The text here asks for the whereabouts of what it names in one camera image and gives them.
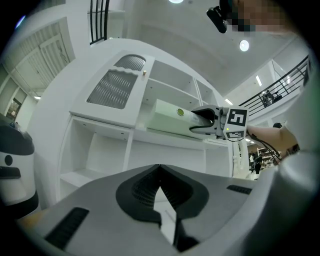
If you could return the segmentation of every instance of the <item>white robot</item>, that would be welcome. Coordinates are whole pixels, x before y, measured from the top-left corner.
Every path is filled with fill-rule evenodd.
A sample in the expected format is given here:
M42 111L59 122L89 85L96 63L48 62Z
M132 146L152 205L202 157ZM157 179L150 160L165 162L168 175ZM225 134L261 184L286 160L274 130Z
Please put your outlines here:
M39 205L34 178L32 138L0 115L0 195L11 216L22 218Z

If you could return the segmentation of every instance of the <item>person's arm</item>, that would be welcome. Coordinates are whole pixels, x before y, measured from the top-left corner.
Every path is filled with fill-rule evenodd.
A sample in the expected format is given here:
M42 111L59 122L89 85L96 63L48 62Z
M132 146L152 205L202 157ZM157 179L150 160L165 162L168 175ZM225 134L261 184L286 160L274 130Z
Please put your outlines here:
M296 138L285 126L279 129L248 125L247 131L250 135L254 134L258 139L270 144L278 151L286 151L297 144Z

